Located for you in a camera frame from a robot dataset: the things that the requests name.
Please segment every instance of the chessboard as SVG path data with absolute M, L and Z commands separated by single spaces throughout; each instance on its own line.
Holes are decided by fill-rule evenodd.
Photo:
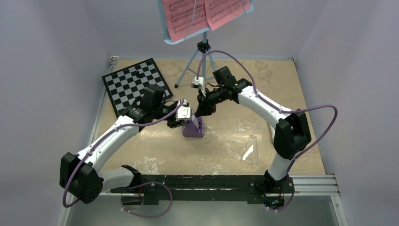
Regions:
M 116 117 L 127 106 L 137 102 L 149 85 L 158 85 L 165 89 L 164 99 L 173 96 L 155 61 L 151 58 L 119 71 L 103 76 L 103 82 L 111 99 Z

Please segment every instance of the tripod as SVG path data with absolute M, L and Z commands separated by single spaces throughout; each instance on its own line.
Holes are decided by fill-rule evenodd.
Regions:
M 202 53 L 202 57 L 204 57 L 206 52 L 209 51 L 210 49 L 211 49 L 211 46 L 208 44 L 207 32 L 204 32 L 204 33 L 202 33 L 202 41 L 197 43 L 197 50 L 192 55 L 190 61 L 187 64 L 187 66 L 184 68 L 182 75 L 180 75 L 180 78 L 177 80 L 177 82 L 175 84 L 175 88 L 177 88 L 179 86 L 179 83 L 181 82 L 183 76 L 186 74 L 187 70 L 189 70 L 190 72 L 192 72 L 195 75 L 197 75 L 197 72 L 192 70 L 190 68 L 190 65 L 191 65 L 192 61 L 194 60 L 195 56 L 197 55 L 198 51 L 201 52 Z M 213 61 L 212 56 L 209 54 L 208 57 L 209 57 L 209 61 L 210 61 L 211 65 L 212 65 L 212 69 L 214 71 L 216 71 L 215 62 Z M 207 79 L 206 65 L 207 65 L 207 61 L 204 60 L 202 62 L 202 77 L 204 78 L 205 81 L 213 79 L 213 77 Z

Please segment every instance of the sheet music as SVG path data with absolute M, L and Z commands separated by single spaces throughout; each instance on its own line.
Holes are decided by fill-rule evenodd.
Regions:
M 251 8 L 249 0 L 204 0 L 206 18 L 212 31 Z
M 190 27 L 194 11 L 194 2 L 195 0 L 162 0 L 172 42 L 208 27 L 204 0 L 197 0 L 195 18 Z

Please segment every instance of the beige tabletop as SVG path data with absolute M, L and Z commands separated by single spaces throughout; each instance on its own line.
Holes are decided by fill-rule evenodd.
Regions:
M 119 60 L 116 70 L 141 60 Z M 190 87 L 194 74 L 187 71 L 177 89 L 174 88 L 187 60 L 155 60 L 174 96 L 171 100 L 187 99 L 196 110 L 197 90 Z M 306 108 L 301 85 L 292 61 L 243 60 L 252 73 L 256 87 L 277 103 L 291 108 Z M 228 66 L 236 79 L 247 74 L 232 60 L 217 60 L 216 67 Z M 198 61 L 191 68 L 196 71 Z M 110 170 L 128 164 L 143 174 L 200 174 L 200 175 L 261 175 L 271 165 L 274 155 L 269 126 L 251 110 L 225 101 L 218 104 L 216 113 L 203 117 L 205 136 L 186 138 L 181 128 L 170 129 L 166 122 L 144 128 L 128 140 L 104 165 Z M 116 121 L 109 98 L 106 99 L 98 134 L 103 134 Z M 312 141 L 315 140 L 311 128 Z M 257 164 L 241 160 L 250 135 L 257 137 Z M 297 160 L 291 175 L 324 175 L 319 148 L 315 146 Z

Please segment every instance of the wall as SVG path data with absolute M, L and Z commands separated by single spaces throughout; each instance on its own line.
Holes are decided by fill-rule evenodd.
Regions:
M 350 225 L 396 225 L 399 211 L 399 1 L 330 0 L 297 67 L 308 106 L 338 120 L 319 145 Z M 311 113 L 320 135 L 332 113 Z
M 83 0 L 107 50 L 125 58 L 190 58 L 201 36 L 163 41 L 156 0 Z M 255 9 L 209 32 L 212 49 L 244 58 L 296 56 L 328 0 L 254 0 Z
M 59 164 L 87 145 L 108 54 L 80 0 L 0 1 L 0 225 L 56 225 Z

